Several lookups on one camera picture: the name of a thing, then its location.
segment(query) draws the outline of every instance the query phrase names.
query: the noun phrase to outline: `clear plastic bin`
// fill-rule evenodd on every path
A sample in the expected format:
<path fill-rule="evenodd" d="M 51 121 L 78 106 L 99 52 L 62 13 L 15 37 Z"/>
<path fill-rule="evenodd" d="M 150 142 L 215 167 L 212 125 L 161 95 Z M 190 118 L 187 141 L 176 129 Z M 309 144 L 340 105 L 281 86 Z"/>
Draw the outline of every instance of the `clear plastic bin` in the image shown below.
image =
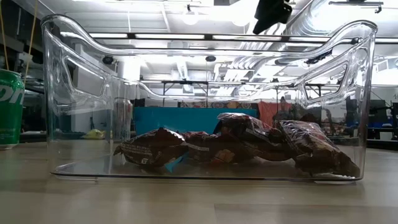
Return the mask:
<path fill-rule="evenodd" d="M 88 34 L 52 15 L 42 30 L 55 175 L 363 178 L 372 22 L 333 37 Z M 255 50 L 273 43 L 286 51 Z"/>

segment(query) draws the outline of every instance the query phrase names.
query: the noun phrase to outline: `green soda can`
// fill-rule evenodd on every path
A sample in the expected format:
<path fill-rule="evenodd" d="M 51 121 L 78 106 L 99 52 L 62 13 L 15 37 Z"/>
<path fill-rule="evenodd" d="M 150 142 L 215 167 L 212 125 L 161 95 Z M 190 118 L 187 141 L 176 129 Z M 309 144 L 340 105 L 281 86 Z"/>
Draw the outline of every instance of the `green soda can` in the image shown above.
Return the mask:
<path fill-rule="evenodd" d="M 24 95 L 21 75 L 0 69 L 0 150 L 19 143 Z"/>

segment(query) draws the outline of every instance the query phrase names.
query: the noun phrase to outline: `blue partition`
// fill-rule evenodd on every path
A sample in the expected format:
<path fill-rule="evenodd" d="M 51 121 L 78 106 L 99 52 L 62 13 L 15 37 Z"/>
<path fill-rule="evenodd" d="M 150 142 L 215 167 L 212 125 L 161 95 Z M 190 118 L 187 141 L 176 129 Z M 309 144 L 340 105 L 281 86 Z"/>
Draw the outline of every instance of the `blue partition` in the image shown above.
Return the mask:
<path fill-rule="evenodd" d="M 137 135 L 160 127 L 172 131 L 206 131 L 211 134 L 220 113 L 245 113 L 257 118 L 254 109 L 137 107 L 134 108 L 134 123 Z"/>

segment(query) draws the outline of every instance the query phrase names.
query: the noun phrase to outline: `table surface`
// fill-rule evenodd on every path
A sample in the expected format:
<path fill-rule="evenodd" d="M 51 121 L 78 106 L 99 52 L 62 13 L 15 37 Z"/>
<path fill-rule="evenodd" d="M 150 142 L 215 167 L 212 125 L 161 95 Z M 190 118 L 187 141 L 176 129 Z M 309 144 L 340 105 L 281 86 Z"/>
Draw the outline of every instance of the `table surface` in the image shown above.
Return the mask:
<path fill-rule="evenodd" d="M 368 149 L 355 184 L 62 180 L 45 143 L 0 151 L 0 223 L 397 223 L 398 152 Z"/>

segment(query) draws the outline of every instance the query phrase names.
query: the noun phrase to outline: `soda can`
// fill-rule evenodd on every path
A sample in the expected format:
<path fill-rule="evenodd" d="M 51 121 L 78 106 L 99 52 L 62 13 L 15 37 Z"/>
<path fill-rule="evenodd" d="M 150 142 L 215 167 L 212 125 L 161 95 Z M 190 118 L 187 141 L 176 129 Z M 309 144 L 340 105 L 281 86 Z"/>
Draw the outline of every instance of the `soda can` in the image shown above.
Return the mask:
<path fill-rule="evenodd" d="M 0 69 L 0 150 L 19 143 L 24 95 L 21 75 Z"/>
<path fill-rule="evenodd" d="M 113 132 L 114 142 L 123 142 L 130 139 L 132 118 L 132 103 L 128 99 L 115 98 L 113 104 Z"/>

